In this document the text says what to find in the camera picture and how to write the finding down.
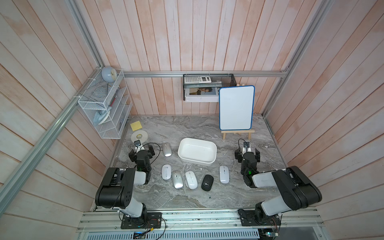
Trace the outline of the white silver mouse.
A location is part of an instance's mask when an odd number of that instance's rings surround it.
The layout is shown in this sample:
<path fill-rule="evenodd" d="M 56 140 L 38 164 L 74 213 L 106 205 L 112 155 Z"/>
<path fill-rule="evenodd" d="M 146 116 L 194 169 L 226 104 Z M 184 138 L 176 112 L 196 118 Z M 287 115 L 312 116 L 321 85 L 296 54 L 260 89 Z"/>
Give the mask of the white silver mouse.
<path fill-rule="evenodd" d="M 169 180 L 172 177 L 172 167 L 169 164 L 165 164 L 162 167 L 162 179 Z"/>

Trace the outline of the white computer mouse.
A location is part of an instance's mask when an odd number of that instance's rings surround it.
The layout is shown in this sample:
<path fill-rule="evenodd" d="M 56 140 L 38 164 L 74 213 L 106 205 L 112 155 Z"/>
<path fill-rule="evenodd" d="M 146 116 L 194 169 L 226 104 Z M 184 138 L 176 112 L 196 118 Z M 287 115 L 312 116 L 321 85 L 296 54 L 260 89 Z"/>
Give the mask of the white computer mouse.
<path fill-rule="evenodd" d="M 195 190 L 198 187 L 198 181 L 193 171 L 187 171 L 185 173 L 187 186 L 191 190 Z"/>

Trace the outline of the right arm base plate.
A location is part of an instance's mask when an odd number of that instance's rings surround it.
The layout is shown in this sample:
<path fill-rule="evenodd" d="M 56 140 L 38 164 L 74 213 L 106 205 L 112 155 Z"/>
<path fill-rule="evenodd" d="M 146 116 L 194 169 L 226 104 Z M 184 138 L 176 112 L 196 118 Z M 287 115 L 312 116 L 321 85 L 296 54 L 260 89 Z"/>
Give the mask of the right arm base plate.
<path fill-rule="evenodd" d="M 243 227 L 279 226 L 281 224 L 281 220 L 278 215 L 267 216 L 260 209 L 239 209 L 238 214 Z"/>

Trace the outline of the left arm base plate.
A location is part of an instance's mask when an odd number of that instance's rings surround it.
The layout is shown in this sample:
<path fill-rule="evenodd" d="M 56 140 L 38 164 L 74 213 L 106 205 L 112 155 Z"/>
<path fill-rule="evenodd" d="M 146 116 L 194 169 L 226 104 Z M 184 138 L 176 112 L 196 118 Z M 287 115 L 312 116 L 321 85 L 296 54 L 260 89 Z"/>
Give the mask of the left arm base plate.
<path fill-rule="evenodd" d="M 139 218 L 132 218 L 124 215 L 121 229 L 159 229 L 162 226 L 162 213 L 152 212 L 142 215 Z"/>

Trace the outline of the silver computer mouse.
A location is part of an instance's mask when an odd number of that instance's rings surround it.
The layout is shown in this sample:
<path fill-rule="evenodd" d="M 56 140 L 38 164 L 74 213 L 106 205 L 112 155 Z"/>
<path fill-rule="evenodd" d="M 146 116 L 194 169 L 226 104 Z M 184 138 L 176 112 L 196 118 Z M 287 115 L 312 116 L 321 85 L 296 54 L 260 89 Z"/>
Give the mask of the silver computer mouse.
<path fill-rule="evenodd" d="M 182 174 L 180 171 L 172 172 L 172 180 L 173 180 L 175 189 L 181 189 L 184 186 Z"/>
<path fill-rule="evenodd" d="M 172 155 L 172 148 L 170 143 L 163 143 L 162 150 L 165 157 L 170 157 Z"/>

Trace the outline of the black computer mouse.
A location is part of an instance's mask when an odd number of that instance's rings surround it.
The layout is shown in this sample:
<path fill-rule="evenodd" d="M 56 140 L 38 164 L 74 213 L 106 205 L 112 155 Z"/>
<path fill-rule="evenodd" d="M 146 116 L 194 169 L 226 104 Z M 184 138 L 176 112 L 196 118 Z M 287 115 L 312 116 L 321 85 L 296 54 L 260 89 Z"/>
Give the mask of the black computer mouse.
<path fill-rule="evenodd" d="M 201 184 L 202 190 L 209 192 L 212 189 L 214 177 L 211 175 L 205 175 Z"/>

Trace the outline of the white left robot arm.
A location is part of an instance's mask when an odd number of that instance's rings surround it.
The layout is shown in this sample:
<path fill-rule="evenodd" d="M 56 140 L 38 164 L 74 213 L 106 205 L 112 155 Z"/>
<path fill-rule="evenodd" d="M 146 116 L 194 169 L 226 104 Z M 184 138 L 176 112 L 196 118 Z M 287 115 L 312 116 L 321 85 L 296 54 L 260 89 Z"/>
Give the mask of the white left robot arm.
<path fill-rule="evenodd" d="M 140 145 L 129 153 L 133 168 L 108 168 L 95 196 L 98 207 L 119 208 L 120 212 L 132 219 L 146 221 L 147 207 L 133 197 L 134 186 L 146 185 L 151 178 L 151 159 L 155 155 L 152 145 Z"/>

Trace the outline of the white mouse with wheel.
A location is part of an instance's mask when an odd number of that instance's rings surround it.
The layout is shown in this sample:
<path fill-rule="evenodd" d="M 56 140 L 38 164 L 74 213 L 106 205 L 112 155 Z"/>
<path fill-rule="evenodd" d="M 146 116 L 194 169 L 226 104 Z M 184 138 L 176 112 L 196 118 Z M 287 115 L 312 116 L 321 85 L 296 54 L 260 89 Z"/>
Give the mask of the white mouse with wheel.
<path fill-rule="evenodd" d="M 227 166 L 220 166 L 220 182 L 222 184 L 228 184 L 230 182 L 230 171 Z"/>

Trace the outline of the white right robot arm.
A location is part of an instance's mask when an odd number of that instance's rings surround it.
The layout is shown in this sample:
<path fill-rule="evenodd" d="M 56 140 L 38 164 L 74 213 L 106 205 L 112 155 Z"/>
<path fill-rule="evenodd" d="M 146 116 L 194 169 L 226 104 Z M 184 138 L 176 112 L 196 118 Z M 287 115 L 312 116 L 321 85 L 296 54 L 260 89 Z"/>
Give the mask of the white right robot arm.
<path fill-rule="evenodd" d="M 261 223 L 280 213 L 307 208 L 322 201 L 322 193 L 296 166 L 270 172 L 259 172 L 260 152 L 249 147 L 235 150 L 235 159 L 241 163 L 241 174 L 250 188 L 277 188 L 280 195 L 255 205 L 254 219 Z"/>

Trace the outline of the white plastic storage box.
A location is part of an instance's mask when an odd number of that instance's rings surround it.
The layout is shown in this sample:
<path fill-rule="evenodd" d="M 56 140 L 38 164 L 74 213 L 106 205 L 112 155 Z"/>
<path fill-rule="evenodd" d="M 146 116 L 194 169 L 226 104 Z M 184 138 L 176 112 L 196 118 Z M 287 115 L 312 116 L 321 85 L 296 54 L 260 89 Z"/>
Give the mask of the white plastic storage box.
<path fill-rule="evenodd" d="M 216 161 L 217 146 L 210 141 L 184 138 L 180 142 L 178 156 L 186 163 L 210 166 Z"/>

